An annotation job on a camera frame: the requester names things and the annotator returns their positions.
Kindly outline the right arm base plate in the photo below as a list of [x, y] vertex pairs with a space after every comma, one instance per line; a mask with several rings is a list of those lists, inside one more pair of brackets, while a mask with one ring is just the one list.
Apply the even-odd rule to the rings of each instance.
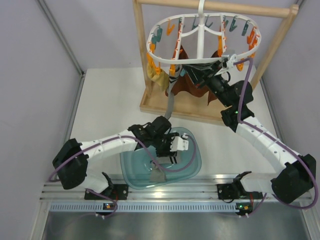
[[235, 183], [217, 184], [217, 194], [220, 200], [239, 200], [249, 199], [250, 194], [247, 193], [241, 185]]

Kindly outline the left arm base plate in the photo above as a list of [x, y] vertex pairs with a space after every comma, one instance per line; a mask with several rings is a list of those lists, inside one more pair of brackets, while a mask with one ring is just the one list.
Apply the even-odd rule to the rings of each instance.
[[[112, 200], [126, 200], [129, 193], [129, 186], [127, 184], [114, 184], [113, 188], [108, 187], [106, 190], [100, 194], [107, 196]], [[104, 200], [103, 197], [97, 196], [89, 191], [85, 192], [85, 200]]]

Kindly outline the white round clip hanger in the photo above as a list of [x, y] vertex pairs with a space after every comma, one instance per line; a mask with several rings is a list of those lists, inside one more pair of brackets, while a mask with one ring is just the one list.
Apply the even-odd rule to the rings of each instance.
[[[152, 27], [146, 40], [146, 60], [157, 75], [163, 66], [169, 75], [174, 75], [175, 65], [222, 62], [222, 54], [236, 54], [232, 68], [241, 71], [245, 59], [254, 59], [261, 41], [260, 29], [253, 19], [231, 12], [206, 13], [201, 0], [197, 13], [169, 16]], [[219, 57], [211, 58], [215, 51]], [[230, 69], [222, 68], [218, 73]]]

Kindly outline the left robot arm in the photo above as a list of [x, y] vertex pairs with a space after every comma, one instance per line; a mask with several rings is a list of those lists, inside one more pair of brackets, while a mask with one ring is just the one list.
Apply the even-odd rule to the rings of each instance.
[[171, 127], [168, 119], [159, 116], [153, 122], [134, 124], [98, 140], [78, 142], [72, 138], [64, 143], [52, 164], [64, 190], [82, 187], [107, 199], [113, 194], [114, 185], [105, 172], [93, 170], [93, 163], [150, 146], [155, 148], [158, 158], [174, 158], [183, 150], [184, 140], [177, 132], [170, 132]]

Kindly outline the yellow sock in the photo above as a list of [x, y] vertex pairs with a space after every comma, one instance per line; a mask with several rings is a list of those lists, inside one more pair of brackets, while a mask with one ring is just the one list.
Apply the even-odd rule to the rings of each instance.
[[159, 74], [154, 74], [151, 80], [156, 83], [162, 92], [169, 87], [169, 75], [165, 71], [161, 71]]
[[156, 73], [156, 70], [149, 63], [147, 63], [146, 65], [146, 72], [148, 78], [153, 82], [155, 82], [159, 78], [159, 76]]

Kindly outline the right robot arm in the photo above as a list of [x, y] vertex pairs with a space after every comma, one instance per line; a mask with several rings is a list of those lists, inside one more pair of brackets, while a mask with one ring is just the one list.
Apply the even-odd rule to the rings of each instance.
[[273, 195], [279, 202], [290, 205], [293, 201], [314, 190], [309, 208], [319, 199], [316, 183], [316, 160], [310, 154], [301, 155], [270, 133], [255, 117], [247, 104], [253, 101], [253, 88], [249, 82], [253, 59], [249, 62], [244, 80], [232, 85], [222, 77], [227, 65], [217, 61], [205, 64], [184, 64], [183, 70], [197, 88], [207, 87], [226, 107], [221, 111], [223, 123], [249, 142], [273, 167], [274, 173], [246, 171], [233, 181], [233, 192], [246, 198], [251, 192]]

